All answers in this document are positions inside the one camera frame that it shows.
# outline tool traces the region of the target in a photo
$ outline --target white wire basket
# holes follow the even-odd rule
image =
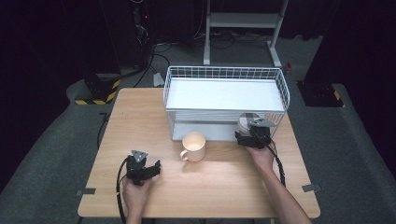
[[[274,136],[290,93],[279,68],[170,66],[163,103],[172,140],[200,132],[209,141],[236,141],[243,113],[273,122]]]

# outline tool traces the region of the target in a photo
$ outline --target mug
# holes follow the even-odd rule
[[[183,161],[200,161],[205,156],[206,140],[203,134],[198,132],[188,133],[182,140],[183,151],[180,158]]]

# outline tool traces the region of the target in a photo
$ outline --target wooden table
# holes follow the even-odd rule
[[[311,183],[288,115],[274,140],[288,190],[309,217],[318,217],[315,193],[302,189]],[[80,216],[119,216],[116,177],[131,149],[148,153],[146,166],[162,163],[144,217],[276,217],[249,153],[236,142],[207,142],[202,161],[180,159],[182,145],[171,140],[163,89],[157,88],[120,90],[86,186],[95,193],[82,196]]]

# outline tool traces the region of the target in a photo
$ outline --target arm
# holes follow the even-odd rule
[[[247,150],[267,187],[280,221],[282,223],[311,223],[303,208],[278,180],[273,169],[274,155],[271,151],[267,148],[256,150],[252,147],[247,147]]]
[[[127,224],[142,223],[143,209],[149,196],[149,187],[151,183],[152,179],[149,179],[143,186],[136,186],[132,179],[124,178],[122,180],[122,195],[128,206]]]

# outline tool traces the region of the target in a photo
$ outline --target person's left hand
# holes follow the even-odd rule
[[[128,177],[123,178],[122,196],[128,206],[129,214],[133,212],[135,215],[141,216],[149,196],[149,187],[151,183],[152,179],[148,179],[143,186],[137,186],[132,179]]]

